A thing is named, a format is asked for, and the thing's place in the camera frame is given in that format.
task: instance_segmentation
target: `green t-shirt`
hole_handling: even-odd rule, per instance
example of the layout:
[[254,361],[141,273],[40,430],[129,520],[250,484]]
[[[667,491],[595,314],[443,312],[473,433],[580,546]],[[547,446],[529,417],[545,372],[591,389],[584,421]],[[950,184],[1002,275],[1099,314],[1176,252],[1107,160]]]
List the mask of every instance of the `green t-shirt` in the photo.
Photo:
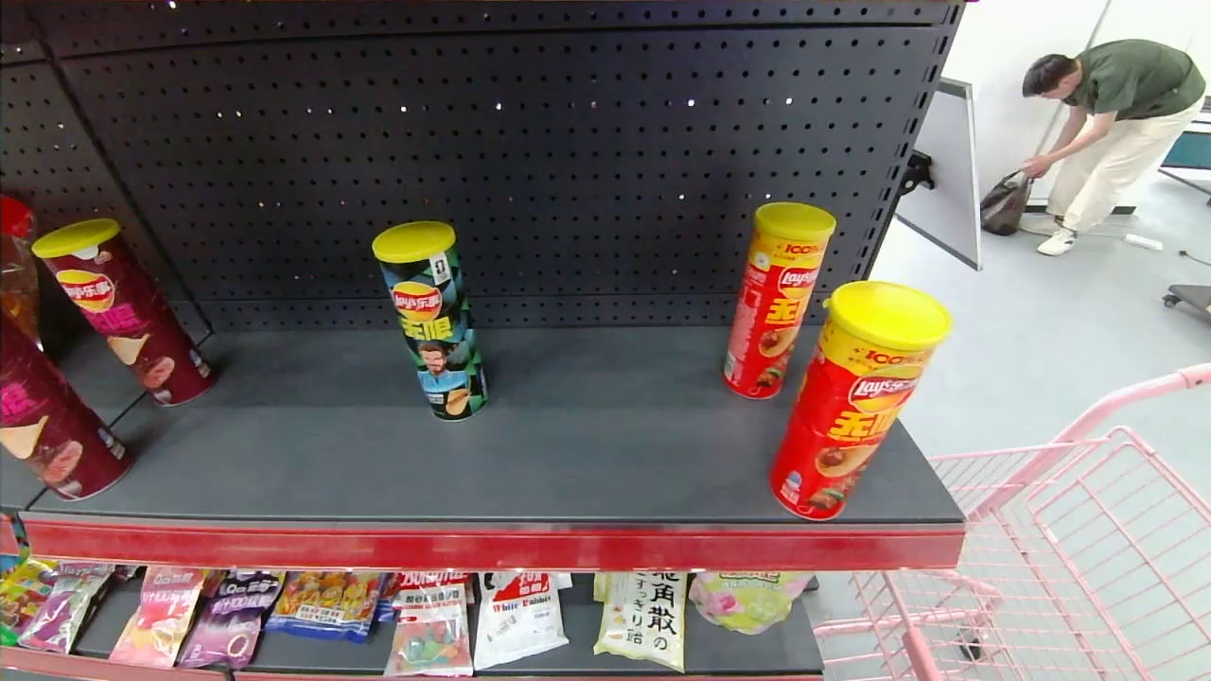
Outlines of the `green t-shirt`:
[[1206,93],[1194,59],[1160,42],[1117,40],[1090,47],[1077,59],[1085,73],[1063,102],[1091,114],[1118,111],[1118,120],[1169,116]]

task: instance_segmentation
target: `man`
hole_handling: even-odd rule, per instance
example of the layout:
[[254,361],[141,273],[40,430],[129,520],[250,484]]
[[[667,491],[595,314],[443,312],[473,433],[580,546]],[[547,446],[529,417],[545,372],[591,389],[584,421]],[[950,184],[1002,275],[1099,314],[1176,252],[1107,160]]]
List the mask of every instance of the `man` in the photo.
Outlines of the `man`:
[[1206,81],[1189,55],[1150,40],[1119,40],[1075,59],[1048,55],[1034,62],[1022,80],[1022,96],[1068,104],[1068,120],[1051,151],[1022,164],[1028,177],[1043,177],[1064,160],[1048,206],[1056,224],[1022,227],[1051,235],[1039,252],[1062,256],[1080,233],[1106,219],[1123,191],[1164,158],[1194,120],[1205,92]]

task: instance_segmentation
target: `cart handle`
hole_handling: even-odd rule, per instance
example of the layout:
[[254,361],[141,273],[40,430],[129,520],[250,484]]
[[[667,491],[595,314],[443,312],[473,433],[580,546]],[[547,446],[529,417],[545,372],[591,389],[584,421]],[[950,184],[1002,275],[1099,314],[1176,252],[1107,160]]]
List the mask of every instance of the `cart handle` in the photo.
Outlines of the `cart handle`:
[[[1211,384],[1211,362],[1188,366],[1173,373],[1119,388],[1098,400],[1094,406],[1085,410],[1077,420],[1072,422],[1056,435],[1049,445],[1063,445],[1078,442],[1097,428],[1106,417],[1133,402],[1140,402],[1158,395],[1176,393],[1183,389],[1193,389],[1200,385]],[[1073,451],[1073,447],[1051,447],[1035,454],[1034,459],[1023,465],[1017,473],[1009,477],[1000,488],[988,494],[988,498],[980,503],[968,514],[968,521],[975,522],[992,513],[1001,509],[1010,499],[1017,496],[1026,486],[1037,481],[1052,467],[1060,463]]]

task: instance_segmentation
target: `white wall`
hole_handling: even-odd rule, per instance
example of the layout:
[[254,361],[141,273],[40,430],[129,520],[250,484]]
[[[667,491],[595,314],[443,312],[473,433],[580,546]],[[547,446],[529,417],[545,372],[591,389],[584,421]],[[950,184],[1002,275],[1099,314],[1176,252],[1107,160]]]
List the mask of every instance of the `white wall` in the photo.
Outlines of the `white wall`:
[[[1022,75],[1049,52],[1144,38],[1189,51],[1211,75],[1211,0],[992,0],[972,2],[942,75],[971,84],[976,177],[983,194],[1022,160],[1050,148],[1061,104],[1022,97]],[[1035,183],[1045,201],[1054,172]]]
[[1057,109],[1022,97],[1027,67],[1050,52],[1084,50],[1107,1],[992,0],[964,8],[942,75],[972,87],[981,195],[1034,155]]

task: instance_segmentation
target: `maroon chip can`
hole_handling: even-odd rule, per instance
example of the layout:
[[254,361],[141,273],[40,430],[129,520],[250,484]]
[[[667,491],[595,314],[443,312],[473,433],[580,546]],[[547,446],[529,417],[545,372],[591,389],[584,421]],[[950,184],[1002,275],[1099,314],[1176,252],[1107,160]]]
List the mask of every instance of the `maroon chip can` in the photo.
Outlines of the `maroon chip can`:
[[131,457],[8,313],[0,313],[0,443],[64,499],[91,497]]
[[214,383],[210,365],[139,267],[117,222],[69,224],[35,241],[34,254],[155,401],[188,402]]

